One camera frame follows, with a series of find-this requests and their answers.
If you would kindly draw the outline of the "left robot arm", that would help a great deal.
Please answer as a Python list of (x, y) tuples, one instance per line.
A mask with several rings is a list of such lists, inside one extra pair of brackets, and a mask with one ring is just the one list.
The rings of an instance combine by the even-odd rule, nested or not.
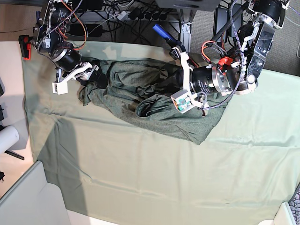
[(199, 66), (184, 45), (162, 26), (153, 29), (171, 47), (170, 55), (180, 61), (181, 73), (174, 77), (179, 90), (171, 95), (177, 111), (211, 109), (208, 96), (220, 93), (229, 100), (234, 94), (253, 92), (266, 62), (275, 31), (284, 24), (287, 0), (247, 0), (237, 6), (232, 1), (227, 23), (202, 44), (201, 56), (207, 63)]

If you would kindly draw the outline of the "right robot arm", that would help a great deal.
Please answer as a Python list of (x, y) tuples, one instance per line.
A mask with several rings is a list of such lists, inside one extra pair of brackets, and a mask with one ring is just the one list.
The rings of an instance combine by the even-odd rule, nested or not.
[(82, 86), (93, 83), (100, 89), (108, 85), (108, 78), (96, 61), (82, 59), (79, 50), (84, 45), (74, 46), (67, 41), (68, 26), (82, 4), (81, 0), (47, 0), (37, 12), (31, 44), (38, 54), (56, 66), (56, 80), (52, 83), (54, 94), (66, 94), (70, 80), (77, 80)]

